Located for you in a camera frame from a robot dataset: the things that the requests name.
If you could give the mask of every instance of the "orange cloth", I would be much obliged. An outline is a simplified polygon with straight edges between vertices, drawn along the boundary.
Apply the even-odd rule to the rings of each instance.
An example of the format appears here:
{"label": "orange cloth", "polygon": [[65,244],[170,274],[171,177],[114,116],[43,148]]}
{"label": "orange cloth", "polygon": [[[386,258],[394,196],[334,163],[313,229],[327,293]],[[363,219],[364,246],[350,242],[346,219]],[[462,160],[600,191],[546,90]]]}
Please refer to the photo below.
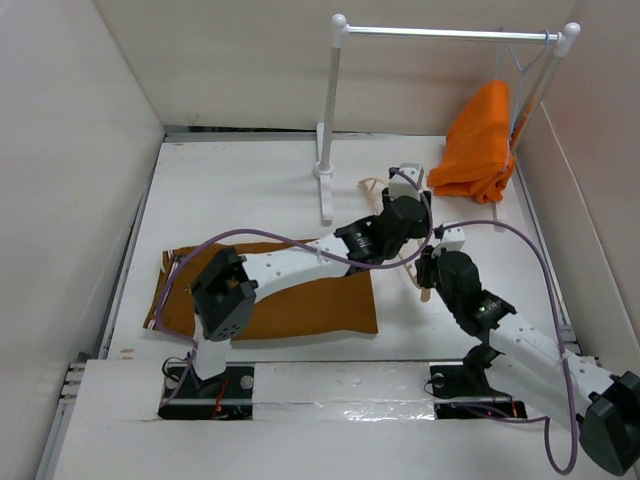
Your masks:
{"label": "orange cloth", "polygon": [[[226,245],[213,244],[196,255],[176,276],[162,309],[162,322],[172,332],[193,336],[195,323],[190,286],[211,259]],[[238,254],[266,253],[287,248],[284,243],[243,243]],[[162,253],[162,270],[144,328],[155,330],[156,303],[180,258],[193,251],[184,247]],[[281,290],[258,302],[247,329],[235,340],[266,340],[350,330],[377,334],[378,323],[371,274],[322,278]]]}
{"label": "orange cloth", "polygon": [[478,203],[502,200],[500,192],[515,168],[508,152],[509,128],[509,86],[493,80],[449,129],[444,158],[429,172],[427,185],[435,187],[436,195],[472,197]]}

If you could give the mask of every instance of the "screw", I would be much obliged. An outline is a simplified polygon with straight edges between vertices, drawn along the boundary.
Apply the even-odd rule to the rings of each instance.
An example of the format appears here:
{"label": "screw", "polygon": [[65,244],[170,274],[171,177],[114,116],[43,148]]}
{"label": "screw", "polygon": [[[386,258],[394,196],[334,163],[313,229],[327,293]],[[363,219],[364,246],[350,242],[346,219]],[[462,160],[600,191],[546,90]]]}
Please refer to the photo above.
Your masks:
{"label": "screw", "polygon": [[444,375],[441,373],[431,375],[431,384],[436,388],[444,387]]}
{"label": "screw", "polygon": [[251,375],[243,375],[243,377],[240,379],[240,388],[244,390],[253,388],[253,377]]}

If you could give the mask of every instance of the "white panel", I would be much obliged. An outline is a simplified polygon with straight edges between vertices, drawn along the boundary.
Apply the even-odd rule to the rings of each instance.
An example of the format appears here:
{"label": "white panel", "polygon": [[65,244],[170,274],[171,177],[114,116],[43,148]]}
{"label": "white panel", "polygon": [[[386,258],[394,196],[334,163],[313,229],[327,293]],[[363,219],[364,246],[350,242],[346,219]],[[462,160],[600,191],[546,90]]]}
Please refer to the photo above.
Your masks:
{"label": "white panel", "polygon": [[433,420],[426,362],[257,363],[254,420]]}
{"label": "white panel", "polygon": [[[353,25],[557,30],[574,0],[97,0],[162,122],[314,130],[331,16]],[[495,44],[348,38],[336,109],[347,131],[442,135],[493,76]]]}
{"label": "white panel", "polygon": [[[489,420],[151,420],[154,410],[149,392],[156,392],[161,382],[157,362],[91,362],[55,480],[172,480],[185,475],[283,480],[554,477],[539,425],[512,426]],[[564,465],[569,456],[568,434],[553,426],[551,442],[557,461]],[[576,469],[567,478],[616,477],[580,453]],[[634,477],[629,473],[624,478]]]}
{"label": "white panel", "polygon": [[572,14],[582,33],[545,100],[553,128],[540,112],[521,160],[578,338],[623,371],[640,364],[640,4],[615,5]]}
{"label": "white panel", "polygon": [[[332,227],[320,223],[312,140],[165,143],[154,176],[131,269],[118,312],[109,358],[184,356],[188,345],[144,330],[157,284],[162,250],[196,245],[236,228],[261,228],[292,238],[315,238],[371,214],[360,179],[385,176],[400,162],[425,169],[441,158],[442,137],[340,135],[335,163]],[[516,185],[505,191],[509,222],[529,236],[529,211]],[[491,205],[435,197],[434,223],[491,219]],[[553,335],[540,267],[526,244],[491,226],[465,228],[467,252],[485,288],[507,299],[536,328]],[[227,243],[261,240],[251,236]],[[466,335],[437,295],[420,302],[403,269],[372,274],[379,334],[324,335],[232,342],[228,361],[369,361],[462,358],[478,341]]]}
{"label": "white panel", "polygon": [[162,132],[89,0],[0,2],[0,478],[33,478]]}
{"label": "white panel", "polygon": [[576,13],[583,33],[545,105],[640,335],[640,3],[585,3]]}

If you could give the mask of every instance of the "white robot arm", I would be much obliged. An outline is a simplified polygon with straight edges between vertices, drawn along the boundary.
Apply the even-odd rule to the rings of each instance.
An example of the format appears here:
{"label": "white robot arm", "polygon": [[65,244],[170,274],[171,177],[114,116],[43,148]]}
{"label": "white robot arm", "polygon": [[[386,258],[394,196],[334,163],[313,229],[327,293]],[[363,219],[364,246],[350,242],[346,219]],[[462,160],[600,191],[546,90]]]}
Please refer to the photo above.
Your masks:
{"label": "white robot arm", "polygon": [[[408,176],[420,184],[422,169],[403,165],[400,171],[403,175],[392,176],[389,190],[383,192],[380,215],[358,220],[305,248],[245,256],[229,248],[216,255],[191,288],[200,322],[198,377],[208,377],[198,363],[206,364],[211,342],[240,334],[249,325],[256,302],[305,282],[357,274],[395,258],[409,239],[429,236],[428,209],[403,180]],[[436,289],[462,330],[481,341],[464,360],[469,376],[569,429],[557,342],[533,328],[513,306],[482,289],[477,267],[459,251],[464,244],[459,228],[440,227],[436,236],[440,244],[426,247],[416,262],[417,280],[423,288]],[[580,444],[603,469],[622,475],[640,458],[640,378],[631,372],[619,377],[573,353],[566,355]]]}

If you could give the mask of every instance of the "brown cloth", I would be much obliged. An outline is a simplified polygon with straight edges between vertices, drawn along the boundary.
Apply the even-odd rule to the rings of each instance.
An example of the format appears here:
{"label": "brown cloth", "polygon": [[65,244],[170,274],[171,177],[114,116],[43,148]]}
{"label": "brown cloth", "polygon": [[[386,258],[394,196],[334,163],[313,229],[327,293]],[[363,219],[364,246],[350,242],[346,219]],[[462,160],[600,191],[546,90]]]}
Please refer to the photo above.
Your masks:
{"label": "brown cloth", "polygon": [[[193,300],[189,287],[213,256],[228,245],[215,244],[194,257],[176,277],[162,310],[166,328],[183,335],[194,333]],[[239,254],[266,253],[288,248],[283,243],[245,243],[234,245]],[[163,252],[163,271],[153,305],[144,322],[152,328],[156,302],[172,267],[194,247]],[[378,333],[371,274],[363,272],[342,278],[324,278],[282,290],[258,302],[249,327],[235,340],[260,340],[351,330]]]}

